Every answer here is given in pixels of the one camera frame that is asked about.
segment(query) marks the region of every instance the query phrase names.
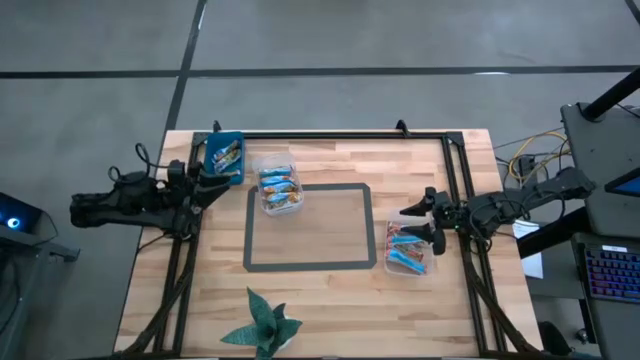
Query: wooden tabletop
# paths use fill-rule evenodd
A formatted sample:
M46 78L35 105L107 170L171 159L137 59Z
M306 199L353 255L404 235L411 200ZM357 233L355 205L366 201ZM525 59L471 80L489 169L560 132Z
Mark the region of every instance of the wooden tabletop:
M161 163L186 161L192 133L168 132ZM476 193L501 190L489 132L463 133ZM462 175L453 151L462 192ZM373 269L281 273L245 270L242 261L247 196L256 183L251 161L279 152L293 154L303 184L363 182L371 188L378 258ZM244 184L232 187L204 215L183 356L254 356L253 348L219 341L229 331L251 323L247 286L273 306L286 302L287 315L304 322L278 357L477 355L457 235L447 233L446 253L437 257L437 270L428 276L389 275L382 260L389 212L418 202L427 186L449 190L440 141L247 140L246 156ZM141 244L159 234L145 229ZM170 249L170 241L161 240L137 256L116 350L131 344L157 310ZM495 236L489 258L500 305L527 340L541 348L514 240ZM483 310L487 339L490 348L495 349L488 313ZM170 344L175 317L169 321Z

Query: gray floor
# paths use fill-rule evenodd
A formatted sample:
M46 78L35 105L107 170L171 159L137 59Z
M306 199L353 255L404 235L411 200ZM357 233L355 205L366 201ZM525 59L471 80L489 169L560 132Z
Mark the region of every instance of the gray floor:
M0 0L0 72L177 70L195 5ZM639 34L623 0L209 0L193 68L629 65L640 62ZM209 129L217 119L228 129L389 128L404 119L413 128L489 128L497 145L561 126L561 105L590 101L623 76L190 79L176 127ZM50 264L21 358L111 351L140 230L76 229L70 196L108 189L112 164L138 169L138 141L158 153L175 84L0 80L0 191L47 209L57 241L82 248L76 264ZM557 144L544 139L531 151ZM534 218L551 221L556 210ZM580 326L576 304L534 300L540 319L568 314L567 335Z

